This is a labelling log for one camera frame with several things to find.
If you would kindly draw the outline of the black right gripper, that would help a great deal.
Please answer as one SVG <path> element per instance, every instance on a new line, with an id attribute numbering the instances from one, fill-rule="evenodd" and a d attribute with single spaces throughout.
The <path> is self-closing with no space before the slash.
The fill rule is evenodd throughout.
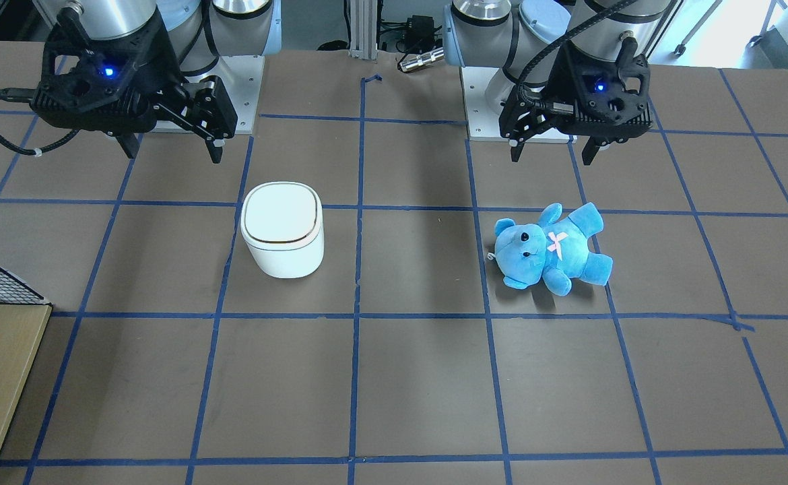
<path id="1" fill-rule="evenodd" d="M 160 121 L 203 139 L 219 164 L 237 114 L 216 76 L 187 80 L 156 7 L 61 7 L 30 106 L 56 128 L 116 136 L 127 159 Z"/>

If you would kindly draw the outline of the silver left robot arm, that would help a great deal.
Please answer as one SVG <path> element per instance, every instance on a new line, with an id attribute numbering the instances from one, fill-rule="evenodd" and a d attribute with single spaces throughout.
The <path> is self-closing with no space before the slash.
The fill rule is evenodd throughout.
<path id="1" fill-rule="evenodd" d="M 453 1 L 442 46 L 451 65 L 498 70 L 498 134 L 513 162 L 554 129 L 585 138 L 588 166 L 652 127 L 645 44 L 668 9 L 668 1 Z"/>

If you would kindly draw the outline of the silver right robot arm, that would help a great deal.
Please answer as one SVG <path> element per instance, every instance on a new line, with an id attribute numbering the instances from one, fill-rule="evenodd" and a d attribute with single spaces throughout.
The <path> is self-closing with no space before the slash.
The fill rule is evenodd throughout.
<path id="1" fill-rule="evenodd" d="M 222 59 L 282 49 L 280 1 L 40 1 L 51 32 L 30 108 L 49 125 L 98 131 L 127 157 L 137 136 L 172 123 L 213 163 L 239 127 Z"/>

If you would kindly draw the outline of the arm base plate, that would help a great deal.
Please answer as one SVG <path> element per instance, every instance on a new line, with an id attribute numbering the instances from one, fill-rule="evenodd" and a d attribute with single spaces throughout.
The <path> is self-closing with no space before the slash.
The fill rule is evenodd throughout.
<path id="1" fill-rule="evenodd" d="M 498 120 L 513 82 L 499 68 L 462 67 L 461 85 L 469 138 L 506 142 L 500 134 Z"/>
<path id="2" fill-rule="evenodd" d="M 216 76 L 224 85 L 225 98 L 232 102 L 236 114 L 235 135 L 252 135 L 261 95 L 263 80 L 263 56 L 225 56 L 216 59 L 213 67 L 204 69 L 200 75 L 187 75 L 189 82 L 201 82 L 209 76 Z M 178 122 L 166 118 L 161 110 L 151 108 L 142 119 L 136 120 L 124 129 L 127 133 L 143 134 L 151 131 L 158 133 L 187 133 L 204 136 L 200 130 L 184 128 Z"/>

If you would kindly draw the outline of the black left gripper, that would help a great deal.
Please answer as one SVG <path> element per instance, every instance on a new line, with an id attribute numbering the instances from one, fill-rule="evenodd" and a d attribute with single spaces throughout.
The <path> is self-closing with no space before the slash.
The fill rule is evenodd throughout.
<path id="1" fill-rule="evenodd" d="M 511 90 L 500 115 L 500 135 L 510 140 L 512 162 L 519 162 L 527 140 L 549 129 L 588 136 L 581 151 L 584 166 L 594 162 L 603 145 L 649 130 L 649 62 L 633 34 L 619 37 L 611 59 L 598 59 L 573 40 L 564 41 L 541 92 Z"/>

